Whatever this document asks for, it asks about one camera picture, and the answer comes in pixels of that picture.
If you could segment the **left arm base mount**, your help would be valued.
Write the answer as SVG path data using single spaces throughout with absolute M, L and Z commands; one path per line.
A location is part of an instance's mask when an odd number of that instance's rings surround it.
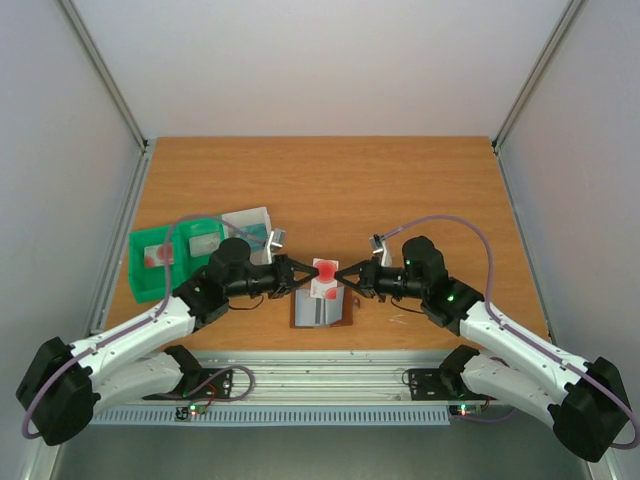
M 233 370 L 228 368 L 204 368 L 199 373 L 188 375 L 171 391 L 179 398 L 203 400 L 215 394 L 227 399 L 233 383 Z

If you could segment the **brown leather card holder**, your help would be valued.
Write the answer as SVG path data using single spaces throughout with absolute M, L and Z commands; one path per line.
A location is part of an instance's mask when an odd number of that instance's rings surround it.
M 330 297 L 315 298 L 309 289 L 297 290 L 291 299 L 289 326 L 292 329 L 350 327 L 356 303 L 350 289 L 339 286 Z

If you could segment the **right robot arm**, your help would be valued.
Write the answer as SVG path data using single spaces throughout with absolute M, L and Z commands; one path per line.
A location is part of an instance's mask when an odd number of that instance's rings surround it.
M 588 361 L 542 339 L 493 307 L 487 296 L 450 276 L 442 253 L 424 236 L 406 241 L 403 264 L 386 264 L 380 246 L 369 260 L 335 273 L 366 298 L 417 299 L 436 326 L 467 339 L 440 364 L 452 397 L 490 397 L 548 426 L 571 453 L 598 462 L 618 435 L 637 426 L 618 368 Z

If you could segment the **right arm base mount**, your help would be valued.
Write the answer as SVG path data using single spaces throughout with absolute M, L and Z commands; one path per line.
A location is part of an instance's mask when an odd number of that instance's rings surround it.
M 403 373 L 402 382 L 412 401 L 447 401 L 451 398 L 437 368 L 414 368 Z

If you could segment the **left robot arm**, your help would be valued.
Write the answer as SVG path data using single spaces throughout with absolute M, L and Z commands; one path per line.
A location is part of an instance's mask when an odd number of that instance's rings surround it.
M 218 320 L 234 297 L 278 299 L 318 274 L 286 254 L 255 265 L 247 241 L 222 241 L 206 265 L 142 314 L 70 344 L 59 337 L 41 344 L 16 391 L 25 410 L 23 437 L 56 446 L 111 406 L 171 392 L 192 397 L 200 371 L 161 351 L 162 345 Z

